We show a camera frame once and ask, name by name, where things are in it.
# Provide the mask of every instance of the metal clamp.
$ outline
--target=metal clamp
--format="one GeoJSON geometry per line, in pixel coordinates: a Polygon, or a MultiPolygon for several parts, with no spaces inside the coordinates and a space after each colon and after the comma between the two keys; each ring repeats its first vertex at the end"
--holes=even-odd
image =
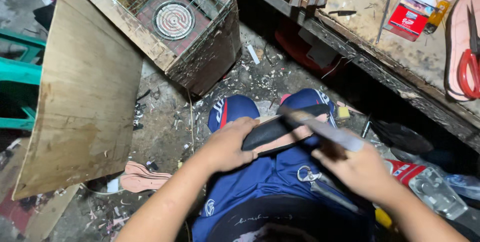
{"type": "Polygon", "coordinates": [[[311,188],[310,188],[310,191],[312,192],[318,192],[320,193],[321,195],[327,197],[328,199],[334,201],[334,202],[337,202],[338,204],[342,205],[343,207],[345,207],[346,209],[354,212],[354,213],[358,213],[359,212],[359,208],[354,205],[354,204],[351,204],[350,202],[347,202],[345,201],[343,198],[341,198],[340,196],[337,196],[335,195],[334,193],[330,192],[329,190],[326,190],[322,187],[320,187],[315,181],[317,179],[320,179],[321,177],[323,176],[323,173],[319,172],[318,174],[314,174],[312,173],[312,170],[310,168],[310,166],[307,166],[307,165],[302,165],[298,171],[297,171],[297,179],[301,182],[310,182],[310,185],[311,185],[311,188]],[[302,169],[306,169],[307,170],[307,176],[305,177],[301,177],[300,176],[300,171],[302,169]]]}

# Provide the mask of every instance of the sponge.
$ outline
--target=sponge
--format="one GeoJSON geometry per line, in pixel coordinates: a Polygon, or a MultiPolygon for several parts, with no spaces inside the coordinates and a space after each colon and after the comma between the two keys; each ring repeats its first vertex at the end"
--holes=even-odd
{"type": "Polygon", "coordinates": [[[349,118],[350,113],[348,107],[339,106],[338,107],[338,118],[349,118]]]}

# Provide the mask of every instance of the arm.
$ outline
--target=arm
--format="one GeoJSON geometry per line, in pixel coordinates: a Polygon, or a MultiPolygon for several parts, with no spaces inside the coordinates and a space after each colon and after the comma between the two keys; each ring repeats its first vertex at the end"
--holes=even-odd
{"type": "MultiPolygon", "coordinates": [[[[340,148],[327,142],[322,150],[325,149],[340,148]]],[[[346,151],[346,154],[348,159],[333,161],[319,150],[312,152],[353,192],[390,212],[409,241],[468,241],[391,176],[370,143],[365,142],[359,152],[346,151]]]]}
{"type": "Polygon", "coordinates": [[[116,241],[174,241],[210,176],[257,158],[254,152],[241,150],[243,139],[256,124],[258,121],[243,117],[213,133],[207,143],[135,212],[116,241]]]}

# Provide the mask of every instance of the hand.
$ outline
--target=hand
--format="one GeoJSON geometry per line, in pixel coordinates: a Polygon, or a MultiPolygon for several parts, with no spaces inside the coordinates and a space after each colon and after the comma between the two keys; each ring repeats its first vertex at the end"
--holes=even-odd
{"type": "Polygon", "coordinates": [[[212,172],[226,172],[252,162],[258,154],[242,151],[242,144],[258,123],[258,120],[249,117],[228,122],[210,136],[196,155],[203,157],[212,172]]]}
{"type": "Polygon", "coordinates": [[[383,205],[395,192],[398,192],[398,189],[402,189],[403,186],[390,175],[384,165],[384,160],[369,142],[365,141],[363,148],[358,152],[345,151],[346,160],[330,159],[326,156],[329,149],[343,148],[327,141],[321,149],[323,152],[316,149],[312,151],[311,155],[320,160],[356,194],[383,205]]]}

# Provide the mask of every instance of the red cigarette pack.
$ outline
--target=red cigarette pack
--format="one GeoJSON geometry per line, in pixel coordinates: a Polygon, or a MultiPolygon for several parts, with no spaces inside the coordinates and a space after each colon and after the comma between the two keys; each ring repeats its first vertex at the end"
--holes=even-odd
{"type": "Polygon", "coordinates": [[[435,9],[431,6],[433,3],[434,0],[398,0],[390,19],[383,27],[400,37],[415,41],[435,9]]]}

